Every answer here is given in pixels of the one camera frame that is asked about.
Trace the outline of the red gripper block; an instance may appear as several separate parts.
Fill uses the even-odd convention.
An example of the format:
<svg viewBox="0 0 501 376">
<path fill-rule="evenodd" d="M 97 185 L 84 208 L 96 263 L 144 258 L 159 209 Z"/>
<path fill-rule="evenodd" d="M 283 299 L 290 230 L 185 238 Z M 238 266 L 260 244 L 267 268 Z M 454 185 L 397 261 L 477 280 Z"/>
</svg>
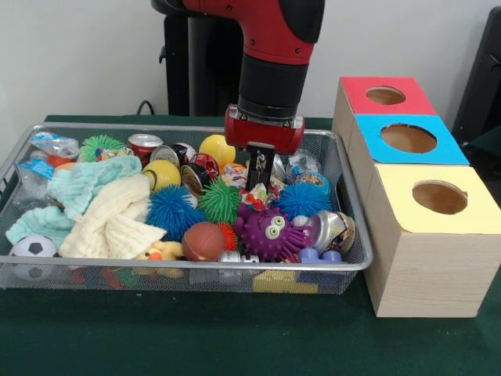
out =
<svg viewBox="0 0 501 376">
<path fill-rule="evenodd" d="M 267 125 L 254 120 L 242 120 L 225 116 L 225 139 L 226 143 L 240 148 L 262 145 L 274 149 L 276 154 L 291 155 L 301 145 L 305 132 L 305 117 L 296 116 L 292 125 Z M 259 180 L 257 167 L 258 151 L 250 152 L 249 166 L 247 169 L 247 190 L 252 190 Z M 260 152 L 261 175 L 260 182 L 265 189 L 269 188 L 269 182 L 273 168 L 273 151 L 262 150 Z"/>
</svg>

